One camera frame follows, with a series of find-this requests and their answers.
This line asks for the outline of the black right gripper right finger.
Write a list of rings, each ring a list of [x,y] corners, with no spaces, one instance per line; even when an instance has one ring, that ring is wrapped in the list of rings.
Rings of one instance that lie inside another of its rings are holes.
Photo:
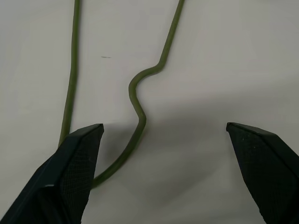
[[[276,134],[228,122],[243,180],[268,224],[299,222],[299,157]]]

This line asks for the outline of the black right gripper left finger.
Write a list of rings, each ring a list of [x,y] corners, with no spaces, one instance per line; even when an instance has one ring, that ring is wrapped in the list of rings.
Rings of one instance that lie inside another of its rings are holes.
[[[89,200],[103,124],[68,134],[32,175],[2,224],[79,224]]]

